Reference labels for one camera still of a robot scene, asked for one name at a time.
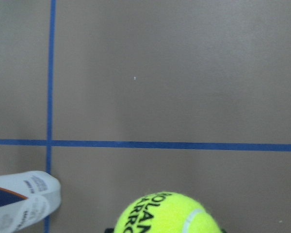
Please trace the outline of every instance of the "tennis ball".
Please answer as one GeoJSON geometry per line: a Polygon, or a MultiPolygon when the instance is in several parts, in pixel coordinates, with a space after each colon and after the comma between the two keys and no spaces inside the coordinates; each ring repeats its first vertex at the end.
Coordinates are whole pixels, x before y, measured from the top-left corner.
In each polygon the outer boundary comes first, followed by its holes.
{"type": "Polygon", "coordinates": [[[159,192],[130,204],[114,233],[221,233],[204,207],[183,194],[159,192]]]}

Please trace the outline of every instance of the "white cylindrical container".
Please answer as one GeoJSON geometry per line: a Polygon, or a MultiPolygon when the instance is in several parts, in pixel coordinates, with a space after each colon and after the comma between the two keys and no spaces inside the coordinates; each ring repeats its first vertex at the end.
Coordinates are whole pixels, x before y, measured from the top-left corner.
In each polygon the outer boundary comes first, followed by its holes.
{"type": "Polygon", "coordinates": [[[30,226],[61,203],[59,181],[43,171],[0,176],[0,233],[30,226]]]}

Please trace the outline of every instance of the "dark blue label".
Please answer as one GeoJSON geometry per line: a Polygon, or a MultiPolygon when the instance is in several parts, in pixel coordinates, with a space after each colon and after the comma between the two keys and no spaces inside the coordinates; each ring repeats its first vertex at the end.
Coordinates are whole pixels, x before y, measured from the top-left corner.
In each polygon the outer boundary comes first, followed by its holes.
{"type": "Polygon", "coordinates": [[[27,199],[16,192],[0,188],[0,207],[27,199]]]}

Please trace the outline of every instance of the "horizontal blue line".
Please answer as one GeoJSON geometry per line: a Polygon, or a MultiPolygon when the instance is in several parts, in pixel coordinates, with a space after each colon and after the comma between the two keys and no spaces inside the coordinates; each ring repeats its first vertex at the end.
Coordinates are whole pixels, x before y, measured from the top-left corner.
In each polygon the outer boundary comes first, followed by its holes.
{"type": "MultiPolygon", "coordinates": [[[[47,146],[47,140],[0,139],[0,145],[47,146]]],[[[53,147],[291,151],[291,144],[52,140],[53,147]]]]}
{"type": "Polygon", "coordinates": [[[16,146],[46,146],[46,140],[28,140],[28,139],[0,139],[0,145],[16,146]]]}

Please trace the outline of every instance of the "orange stripe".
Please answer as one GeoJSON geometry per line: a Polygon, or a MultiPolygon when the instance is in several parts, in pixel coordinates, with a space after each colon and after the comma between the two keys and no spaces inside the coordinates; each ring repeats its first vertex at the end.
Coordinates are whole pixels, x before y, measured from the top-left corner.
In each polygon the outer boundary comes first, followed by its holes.
{"type": "Polygon", "coordinates": [[[21,194],[19,194],[19,193],[13,192],[13,191],[8,190],[8,189],[5,189],[5,188],[1,188],[1,187],[0,187],[0,190],[1,190],[1,191],[4,191],[4,192],[7,192],[7,193],[10,193],[10,194],[13,194],[13,195],[15,195],[15,196],[18,196],[19,198],[22,198],[22,199],[28,199],[28,197],[26,197],[26,196],[24,196],[24,195],[21,195],[21,194]]]}

